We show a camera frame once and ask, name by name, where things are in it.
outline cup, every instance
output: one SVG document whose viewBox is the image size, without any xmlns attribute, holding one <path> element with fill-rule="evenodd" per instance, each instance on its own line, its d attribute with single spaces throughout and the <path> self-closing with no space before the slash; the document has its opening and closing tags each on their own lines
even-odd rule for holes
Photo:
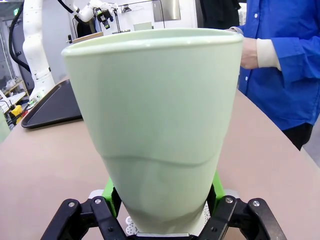
<svg viewBox="0 0 320 240">
<path fill-rule="evenodd" d="M 199 222 L 231 118 L 242 42 L 224 30 L 152 29 L 62 51 L 94 146 L 140 232 L 190 233 Z"/>
</svg>

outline black tray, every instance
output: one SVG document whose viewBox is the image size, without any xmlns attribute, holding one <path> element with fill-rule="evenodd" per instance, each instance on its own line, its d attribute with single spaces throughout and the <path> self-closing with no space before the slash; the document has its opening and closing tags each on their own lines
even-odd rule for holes
<svg viewBox="0 0 320 240">
<path fill-rule="evenodd" d="M 36 129 L 82 119 L 70 81 L 57 84 L 24 117 L 21 126 Z"/>
</svg>

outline door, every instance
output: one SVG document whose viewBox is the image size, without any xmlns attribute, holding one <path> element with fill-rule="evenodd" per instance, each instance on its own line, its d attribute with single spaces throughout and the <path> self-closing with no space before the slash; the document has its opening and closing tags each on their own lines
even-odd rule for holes
<svg viewBox="0 0 320 240">
<path fill-rule="evenodd" d="M 18 57 L 18 59 L 28 64 L 22 48 L 24 41 L 25 41 L 24 27 L 23 27 L 23 20 L 21 19 L 14 26 L 14 31 L 12 35 L 12 45 L 13 45 L 15 55 Z M 35 87 L 35 83 L 34 83 L 34 80 L 32 79 L 32 75 L 30 72 L 28 72 L 24 67 L 20 65 L 19 65 L 19 69 L 20 69 L 21 77 L 30 94 Z"/>
</svg>

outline blue jacket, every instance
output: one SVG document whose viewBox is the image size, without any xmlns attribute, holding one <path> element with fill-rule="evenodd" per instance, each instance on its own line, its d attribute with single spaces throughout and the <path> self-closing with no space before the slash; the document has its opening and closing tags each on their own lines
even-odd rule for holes
<svg viewBox="0 0 320 240">
<path fill-rule="evenodd" d="M 320 112 L 320 0 L 248 0 L 247 38 L 271 39 L 282 71 L 241 68 L 239 90 L 281 130 Z"/>
</svg>

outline floor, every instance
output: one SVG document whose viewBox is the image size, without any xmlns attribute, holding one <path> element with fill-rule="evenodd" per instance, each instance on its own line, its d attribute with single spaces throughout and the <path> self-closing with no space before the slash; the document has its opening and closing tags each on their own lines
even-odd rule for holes
<svg viewBox="0 0 320 240">
<path fill-rule="evenodd" d="M 320 118 L 313 127 L 309 142 L 303 148 L 320 167 Z"/>
</svg>

